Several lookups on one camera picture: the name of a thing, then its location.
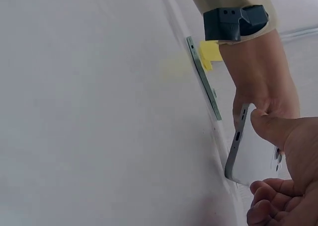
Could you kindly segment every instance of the smartphone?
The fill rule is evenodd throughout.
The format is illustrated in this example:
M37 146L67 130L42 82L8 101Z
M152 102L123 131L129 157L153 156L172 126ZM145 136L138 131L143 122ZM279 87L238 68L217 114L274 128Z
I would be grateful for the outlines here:
M250 115L254 104L244 104L225 166L225 177L249 186L257 180L277 178L283 155L254 130Z

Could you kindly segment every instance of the yellow object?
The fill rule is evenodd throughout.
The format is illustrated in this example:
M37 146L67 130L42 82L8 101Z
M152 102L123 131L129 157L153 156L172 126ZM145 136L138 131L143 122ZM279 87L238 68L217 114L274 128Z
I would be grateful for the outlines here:
M211 61L222 61L219 46L214 41L201 41L199 46L200 59L205 71L213 69Z

